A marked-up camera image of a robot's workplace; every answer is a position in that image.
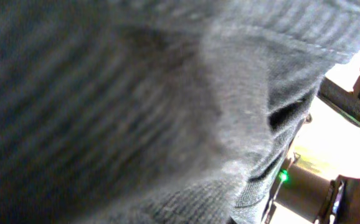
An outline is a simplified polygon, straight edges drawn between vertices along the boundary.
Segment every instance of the metal bar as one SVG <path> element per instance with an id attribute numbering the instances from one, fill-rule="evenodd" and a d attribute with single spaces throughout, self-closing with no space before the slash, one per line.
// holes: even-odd
<path id="1" fill-rule="evenodd" d="M 327 78 L 324 78 L 317 96 L 348 121 L 360 127 L 360 99 Z"/>

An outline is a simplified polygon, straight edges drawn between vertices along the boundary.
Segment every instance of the gray knit fabric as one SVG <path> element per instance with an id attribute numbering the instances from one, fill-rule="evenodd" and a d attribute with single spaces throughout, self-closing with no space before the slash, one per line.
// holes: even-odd
<path id="1" fill-rule="evenodd" d="M 258 223 L 360 0 L 0 1 L 0 223 Z"/>

